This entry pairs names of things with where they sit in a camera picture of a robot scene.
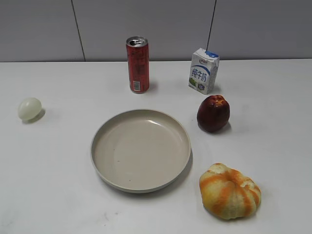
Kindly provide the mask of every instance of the white milk carton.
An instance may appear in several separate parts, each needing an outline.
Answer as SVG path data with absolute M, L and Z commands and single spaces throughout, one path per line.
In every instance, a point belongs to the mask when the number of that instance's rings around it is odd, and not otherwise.
M 215 77 L 219 67 L 219 55 L 202 48 L 192 56 L 189 86 L 202 94 L 214 89 Z

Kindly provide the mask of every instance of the wall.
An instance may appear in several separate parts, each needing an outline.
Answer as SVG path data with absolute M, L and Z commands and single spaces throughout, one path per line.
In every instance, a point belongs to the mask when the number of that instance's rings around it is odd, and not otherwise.
M 83 61 L 70 0 L 1 0 L 0 61 Z
M 129 36 L 151 60 L 206 48 L 215 0 L 2 0 L 0 61 L 126 60 Z M 312 58 L 312 2 L 217 0 L 209 50 L 221 59 Z

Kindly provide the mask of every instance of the egg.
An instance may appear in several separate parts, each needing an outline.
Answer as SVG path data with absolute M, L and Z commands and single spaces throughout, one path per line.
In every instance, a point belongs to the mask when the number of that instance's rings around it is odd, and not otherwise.
M 22 120 L 30 120 L 36 117 L 42 110 L 41 102 L 34 97 L 24 99 L 18 109 L 18 114 Z

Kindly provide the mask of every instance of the plate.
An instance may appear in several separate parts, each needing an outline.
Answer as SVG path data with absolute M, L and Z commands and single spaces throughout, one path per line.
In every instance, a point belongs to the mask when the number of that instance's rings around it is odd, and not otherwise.
M 125 192 L 148 193 L 173 182 L 186 167 L 191 144 L 183 126 L 155 110 L 132 110 L 104 123 L 91 157 L 99 176 Z

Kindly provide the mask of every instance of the red apple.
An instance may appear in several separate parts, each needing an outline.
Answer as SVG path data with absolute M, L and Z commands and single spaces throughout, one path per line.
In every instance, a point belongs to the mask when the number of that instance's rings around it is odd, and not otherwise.
M 207 97 L 197 112 L 198 125 L 207 132 L 223 128 L 230 118 L 230 105 L 221 95 Z

